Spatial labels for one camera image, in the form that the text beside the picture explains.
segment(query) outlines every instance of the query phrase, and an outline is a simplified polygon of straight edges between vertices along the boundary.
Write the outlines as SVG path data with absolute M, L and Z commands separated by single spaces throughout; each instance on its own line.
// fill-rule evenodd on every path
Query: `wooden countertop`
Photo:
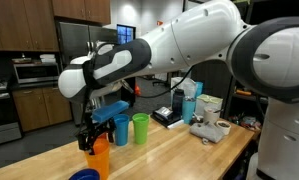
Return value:
M 134 143 L 129 124 L 126 146 L 110 146 L 109 179 L 220 179 L 253 136 L 232 124 L 218 144 L 203 145 L 183 124 L 168 130 L 151 120 L 146 144 Z M 87 168 L 78 143 L 73 142 L 0 169 L 0 179 L 68 179 Z

